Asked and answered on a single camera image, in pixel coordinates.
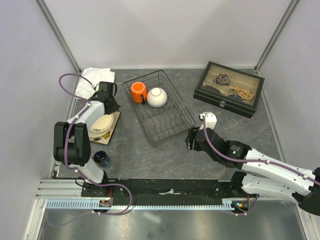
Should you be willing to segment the orange plastic mug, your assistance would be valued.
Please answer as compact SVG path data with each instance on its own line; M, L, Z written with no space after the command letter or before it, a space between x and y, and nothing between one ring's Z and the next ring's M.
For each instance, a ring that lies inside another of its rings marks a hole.
M147 100L147 87L142 82L134 82L130 87L131 97L135 103L145 104Z

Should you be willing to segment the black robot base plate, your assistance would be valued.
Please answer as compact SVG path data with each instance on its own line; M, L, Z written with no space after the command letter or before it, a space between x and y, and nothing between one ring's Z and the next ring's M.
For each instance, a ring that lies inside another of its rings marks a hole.
M186 205L221 204L222 199L246 198L243 190L232 190L229 181L214 179L121 179L110 178L110 184L121 186L98 187L83 183L82 197L111 197L113 203L128 205Z

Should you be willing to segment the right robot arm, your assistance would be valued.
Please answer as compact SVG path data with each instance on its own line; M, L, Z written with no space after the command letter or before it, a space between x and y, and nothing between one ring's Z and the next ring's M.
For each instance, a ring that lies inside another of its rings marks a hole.
M309 170L286 164L247 144L224 140L210 128L190 128L185 142L189 150L205 152L213 161L238 169L229 184L233 196L281 196L310 214L320 214L319 168Z

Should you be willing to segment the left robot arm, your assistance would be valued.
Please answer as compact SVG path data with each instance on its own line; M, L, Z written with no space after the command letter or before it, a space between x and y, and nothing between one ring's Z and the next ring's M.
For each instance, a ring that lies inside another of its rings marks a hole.
M120 105L115 100L117 91L115 83L101 81L98 91L86 100L74 117L54 125L54 159L93 184L92 191L99 197L109 193L110 185L106 172L91 158L89 129L100 117L119 110Z

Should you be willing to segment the white ceramic bowl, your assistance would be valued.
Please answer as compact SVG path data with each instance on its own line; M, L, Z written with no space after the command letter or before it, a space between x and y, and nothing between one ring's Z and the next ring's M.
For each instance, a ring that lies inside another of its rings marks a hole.
M160 108L167 103L168 95L164 89L154 87L147 93L146 100L151 107Z

